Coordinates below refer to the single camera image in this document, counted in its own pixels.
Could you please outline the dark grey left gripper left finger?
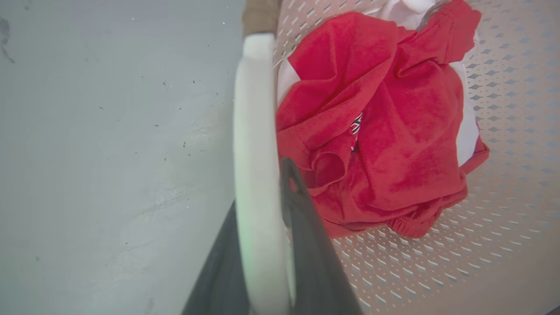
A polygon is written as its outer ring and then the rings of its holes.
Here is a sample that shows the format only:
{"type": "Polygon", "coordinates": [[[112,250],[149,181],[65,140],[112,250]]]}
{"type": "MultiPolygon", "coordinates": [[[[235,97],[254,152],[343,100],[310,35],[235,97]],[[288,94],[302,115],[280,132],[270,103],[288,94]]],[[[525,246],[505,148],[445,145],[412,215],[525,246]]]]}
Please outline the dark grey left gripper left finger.
{"type": "Polygon", "coordinates": [[[235,203],[212,245],[182,315],[249,315],[235,203]]]}

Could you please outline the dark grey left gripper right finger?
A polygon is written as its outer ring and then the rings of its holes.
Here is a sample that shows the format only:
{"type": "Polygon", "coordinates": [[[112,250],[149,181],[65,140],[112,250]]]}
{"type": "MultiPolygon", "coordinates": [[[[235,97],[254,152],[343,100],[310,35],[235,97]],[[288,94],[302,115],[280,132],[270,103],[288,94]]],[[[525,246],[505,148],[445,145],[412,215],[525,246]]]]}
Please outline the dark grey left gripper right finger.
{"type": "Polygon", "coordinates": [[[288,237],[290,315],[363,315],[302,176],[292,159],[280,168],[288,237]]]}

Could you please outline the white perforated laundry basket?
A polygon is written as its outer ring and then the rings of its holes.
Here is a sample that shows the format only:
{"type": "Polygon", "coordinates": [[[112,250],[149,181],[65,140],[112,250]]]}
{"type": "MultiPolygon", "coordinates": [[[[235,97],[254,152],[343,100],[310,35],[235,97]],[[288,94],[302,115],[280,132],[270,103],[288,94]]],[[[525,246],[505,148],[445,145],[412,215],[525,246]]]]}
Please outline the white perforated laundry basket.
{"type": "Polygon", "coordinates": [[[332,243],[364,315],[542,315],[560,306],[560,0],[468,0],[465,62],[489,159],[420,239],[332,243]]]}

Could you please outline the red garment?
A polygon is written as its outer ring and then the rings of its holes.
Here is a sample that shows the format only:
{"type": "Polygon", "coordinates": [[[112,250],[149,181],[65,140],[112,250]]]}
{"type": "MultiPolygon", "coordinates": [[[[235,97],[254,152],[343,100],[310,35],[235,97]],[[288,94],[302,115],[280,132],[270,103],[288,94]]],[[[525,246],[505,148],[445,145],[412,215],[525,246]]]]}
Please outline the red garment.
{"type": "Polygon", "coordinates": [[[450,63],[474,47],[482,14],[443,0],[416,29],[347,12],[322,22],[287,60],[300,80],[276,112],[292,159],[332,238],[385,224],[421,238],[468,195],[490,150],[457,160],[463,87],[450,63]]]}

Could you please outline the white garment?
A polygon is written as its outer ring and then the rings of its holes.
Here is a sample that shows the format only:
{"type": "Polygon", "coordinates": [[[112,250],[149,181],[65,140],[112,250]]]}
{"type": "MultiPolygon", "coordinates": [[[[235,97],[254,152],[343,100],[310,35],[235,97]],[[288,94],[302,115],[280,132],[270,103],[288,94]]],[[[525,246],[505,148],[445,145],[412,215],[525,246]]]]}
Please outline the white garment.
{"type": "MultiPolygon", "coordinates": [[[[383,20],[394,21],[398,26],[404,26],[407,29],[416,29],[422,21],[428,19],[428,10],[436,8],[437,4],[443,4],[443,0],[388,0],[382,8],[367,14],[383,20]]],[[[462,121],[456,138],[457,160],[460,167],[474,155],[476,142],[480,135],[475,110],[468,96],[467,75],[464,66],[464,62],[474,56],[479,43],[478,32],[474,33],[472,41],[474,47],[466,52],[464,58],[460,62],[450,63],[463,87],[462,121]]],[[[275,66],[278,68],[276,103],[279,106],[291,86],[298,82],[300,77],[286,58],[275,66]]]]}

